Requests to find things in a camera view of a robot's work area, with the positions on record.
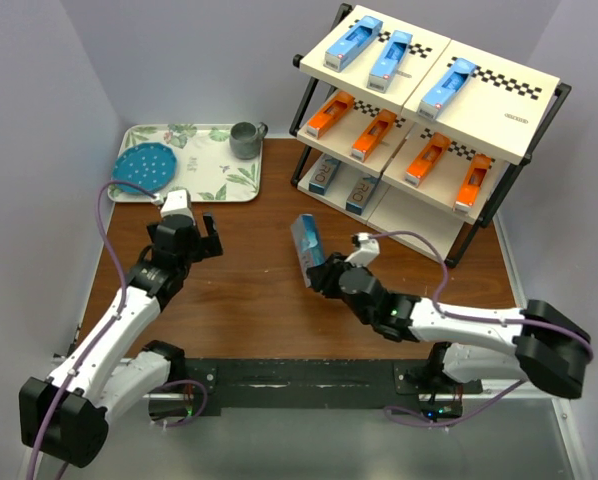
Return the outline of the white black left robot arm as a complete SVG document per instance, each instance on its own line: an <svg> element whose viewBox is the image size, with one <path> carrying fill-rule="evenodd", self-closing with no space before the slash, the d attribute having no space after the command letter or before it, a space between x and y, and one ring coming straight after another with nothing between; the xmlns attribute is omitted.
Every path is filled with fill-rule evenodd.
<svg viewBox="0 0 598 480"><path fill-rule="evenodd" d="M223 247L210 213L199 230L190 213L165 214L148 225L149 244L124 273L118 293L79 347L45 379L31 377L19 392L20 429L31 457L44 453L79 468L90 464L113 422L144 395L192 386L182 349L148 343L128 364L123 355L182 289L193 264Z"/></svg>

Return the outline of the blue silver R&O toothpaste box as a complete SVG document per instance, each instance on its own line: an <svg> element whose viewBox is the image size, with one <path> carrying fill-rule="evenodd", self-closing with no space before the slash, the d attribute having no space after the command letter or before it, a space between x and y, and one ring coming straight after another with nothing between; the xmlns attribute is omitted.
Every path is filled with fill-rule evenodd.
<svg viewBox="0 0 598 480"><path fill-rule="evenodd" d="M308 269L322 265L326 258L320 234L312 214L301 214L292 223L291 235L306 287L311 286Z"/></svg>

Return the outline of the light blue Curaprox box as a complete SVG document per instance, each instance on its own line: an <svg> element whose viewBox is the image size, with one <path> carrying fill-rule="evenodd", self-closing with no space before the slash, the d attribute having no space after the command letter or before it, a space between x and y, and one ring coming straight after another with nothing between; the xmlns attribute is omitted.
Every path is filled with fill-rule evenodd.
<svg viewBox="0 0 598 480"><path fill-rule="evenodd" d="M362 17L326 50L324 66L342 72L374 41L382 27L381 20L368 15Z"/></svg>
<svg viewBox="0 0 598 480"><path fill-rule="evenodd" d="M382 53L370 70L367 88L379 93L386 93L396 71L408 52L413 35L395 30L387 41Z"/></svg>
<svg viewBox="0 0 598 480"><path fill-rule="evenodd" d="M422 97L417 114L434 121L449 106L472 78L477 65L465 58L456 59L438 82Z"/></svg>

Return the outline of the orange Curaprox box flap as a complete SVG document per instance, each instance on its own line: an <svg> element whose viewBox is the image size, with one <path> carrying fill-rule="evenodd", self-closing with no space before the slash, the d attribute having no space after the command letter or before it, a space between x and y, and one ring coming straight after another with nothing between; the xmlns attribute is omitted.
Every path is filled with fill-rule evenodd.
<svg viewBox="0 0 598 480"><path fill-rule="evenodd" d="M411 162L406 170L405 181L415 187L433 170L437 161L447 152L451 140L440 134L434 133L425 147Z"/></svg>

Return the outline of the orange Curaprox box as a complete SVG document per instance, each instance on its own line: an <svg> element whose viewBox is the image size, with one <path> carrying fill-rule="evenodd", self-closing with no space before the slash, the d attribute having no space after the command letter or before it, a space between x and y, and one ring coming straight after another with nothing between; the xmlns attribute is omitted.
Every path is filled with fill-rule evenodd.
<svg viewBox="0 0 598 480"><path fill-rule="evenodd" d="M471 210L492 163L493 159L484 154L477 154L473 157L455 198L454 211L468 213Z"/></svg>
<svg viewBox="0 0 598 480"><path fill-rule="evenodd" d="M381 110L357 138L351 148L351 157L365 162L393 127L397 116Z"/></svg>
<svg viewBox="0 0 598 480"><path fill-rule="evenodd" d="M354 102L352 95L339 91L308 121L306 133L321 138L351 110Z"/></svg>

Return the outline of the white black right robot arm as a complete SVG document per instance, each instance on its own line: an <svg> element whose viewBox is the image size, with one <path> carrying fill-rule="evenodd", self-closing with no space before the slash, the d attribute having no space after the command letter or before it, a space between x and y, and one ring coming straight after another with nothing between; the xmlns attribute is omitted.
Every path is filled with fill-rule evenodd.
<svg viewBox="0 0 598 480"><path fill-rule="evenodd" d="M532 383L550 395L578 399L593 358L590 335L550 303L488 311L392 291L365 266L340 253L308 267L309 288L340 299L359 321L394 342L444 344L442 357L424 369L438 393L458 383L511 379Z"/></svg>

